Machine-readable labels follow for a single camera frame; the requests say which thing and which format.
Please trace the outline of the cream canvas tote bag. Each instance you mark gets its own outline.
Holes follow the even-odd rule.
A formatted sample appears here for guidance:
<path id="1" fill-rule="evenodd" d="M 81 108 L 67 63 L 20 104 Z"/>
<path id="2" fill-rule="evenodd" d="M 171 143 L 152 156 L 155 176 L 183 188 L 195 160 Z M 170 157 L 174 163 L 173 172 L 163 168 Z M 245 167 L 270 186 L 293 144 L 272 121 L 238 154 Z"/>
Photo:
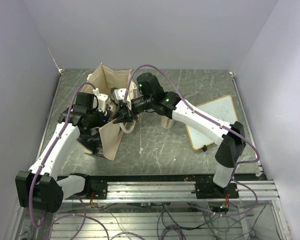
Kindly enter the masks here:
<path id="1" fill-rule="evenodd" d="M 108 95 L 110 103 L 115 104 L 111 88 L 129 88 L 128 99 L 132 100 L 137 97 L 137 86 L 134 83 L 128 85 L 131 73 L 131 70 L 113 70 L 104 64 L 100 64 L 93 73 L 88 75 L 87 81 L 98 88 L 100 93 Z M 83 87 L 82 91 L 93 94 L 91 86 Z M 111 121 L 97 130 L 93 130 L 88 134 L 88 139 L 82 142 L 86 155 L 94 158 L 103 157 L 111 161 L 115 159 L 122 136 L 130 134 L 135 127 L 134 122 L 131 124 L 114 124 L 115 115 L 118 110 L 119 108 L 117 107 L 116 112 L 111 111 Z"/>

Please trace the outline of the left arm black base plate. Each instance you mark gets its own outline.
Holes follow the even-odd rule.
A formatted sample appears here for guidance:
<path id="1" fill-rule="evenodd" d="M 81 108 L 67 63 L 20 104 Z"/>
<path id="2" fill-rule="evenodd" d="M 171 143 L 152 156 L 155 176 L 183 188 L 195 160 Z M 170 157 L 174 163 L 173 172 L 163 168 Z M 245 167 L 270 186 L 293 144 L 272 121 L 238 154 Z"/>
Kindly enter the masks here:
<path id="1" fill-rule="evenodd" d="M 86 194 L 96 200 L 105 200 L 108 194 L 107 182 L 91 181 L 86 185 Z"/>

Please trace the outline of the clear square bottle black cap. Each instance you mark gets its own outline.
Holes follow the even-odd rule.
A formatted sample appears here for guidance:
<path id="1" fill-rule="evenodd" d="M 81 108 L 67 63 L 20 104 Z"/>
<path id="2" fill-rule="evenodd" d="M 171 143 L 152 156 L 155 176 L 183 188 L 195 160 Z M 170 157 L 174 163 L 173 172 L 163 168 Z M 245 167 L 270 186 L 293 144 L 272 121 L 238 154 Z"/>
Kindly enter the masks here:
<path id="1" fill-rule="evenodd" d="M 112 87 L 112 88 L 110 89 L 111 94 L 113 94 L 114 91 L 117 90 L 117 89 L 118 89 L 117 87 Z"/>

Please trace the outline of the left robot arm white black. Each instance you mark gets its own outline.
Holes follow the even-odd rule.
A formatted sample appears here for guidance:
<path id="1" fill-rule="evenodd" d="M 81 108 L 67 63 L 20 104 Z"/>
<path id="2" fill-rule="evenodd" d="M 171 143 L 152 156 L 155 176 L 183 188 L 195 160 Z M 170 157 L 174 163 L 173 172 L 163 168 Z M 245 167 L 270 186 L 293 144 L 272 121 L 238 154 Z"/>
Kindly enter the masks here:
<path id="1" fill-rule="evenodd" d="M 91 195 L 89 175 L 72 173 L 61 180 L 58 175 L 75 142 L 94 157 L 102 153 L 100 130 L 111 120 L 110 102 L 110 97 L 98 89 L 77 94 L 75 102 L 59 116 L 54 134 L 42 154 L 28 171 L 19 171 L 15 177 L 22 207 L 55 213 L 62 201 L 72 195 L 81 199 Z"/>

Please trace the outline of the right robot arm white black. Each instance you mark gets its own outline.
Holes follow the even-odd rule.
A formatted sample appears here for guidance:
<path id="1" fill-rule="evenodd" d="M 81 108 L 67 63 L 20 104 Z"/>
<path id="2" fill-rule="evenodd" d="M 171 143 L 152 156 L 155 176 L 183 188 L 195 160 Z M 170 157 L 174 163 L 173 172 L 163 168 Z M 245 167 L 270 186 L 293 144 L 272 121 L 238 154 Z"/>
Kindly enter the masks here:
<path id="1" fill-rule="evenodd" d="M 215 118 L 208 113 L 183 100 L 176 92 L 165 91 L 159 80 L 150 72 L 137 77 L 140 96 L 130 99 L 125 95 L 126 89 L 111 89 L 112 96 L 118 106 L 114 123 L 131 123 L 138 115 L 152 110 L 160 116 L 184 123 L 207 136 L 218 145 L 215 153 L 217 161 L 211 194 L 216 198 L 228 192 L 228 185 L 234 175 L 235 164 L 246 147 L 243 125 L 235 121 L 229 123 Z"/>

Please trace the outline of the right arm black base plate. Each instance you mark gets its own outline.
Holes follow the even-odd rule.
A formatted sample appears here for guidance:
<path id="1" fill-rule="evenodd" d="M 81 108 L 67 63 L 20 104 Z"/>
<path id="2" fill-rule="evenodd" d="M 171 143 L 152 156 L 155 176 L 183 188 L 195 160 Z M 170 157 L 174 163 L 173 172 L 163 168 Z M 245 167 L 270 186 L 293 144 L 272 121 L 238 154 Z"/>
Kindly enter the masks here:
<path id="1" fill-rule="evenodd" d="M 213 182 L 196 182 L 194 186 L 197 199 L 225 199 L 226 195 L 228 195 L 230 199 L 239 198 L 237 185 L 235 183 L 230 183 L 225 188 Z"/>

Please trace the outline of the chrome bottle white cap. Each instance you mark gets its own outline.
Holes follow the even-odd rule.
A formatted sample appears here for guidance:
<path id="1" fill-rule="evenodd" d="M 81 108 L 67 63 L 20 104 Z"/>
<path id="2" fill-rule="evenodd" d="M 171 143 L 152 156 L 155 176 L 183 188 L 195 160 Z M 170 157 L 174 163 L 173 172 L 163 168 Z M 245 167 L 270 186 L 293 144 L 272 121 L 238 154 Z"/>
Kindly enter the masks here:
<path id="1" fill-rule="evenodd" d="M 110 103 L 109 105 L 108 105 L 108 108 L 109 108 L 109 110 L 110 111 L 112 111 L 112 112 L 116 112 L 117 111 L 117 105 L 115 104 L 115 103 Z"/>

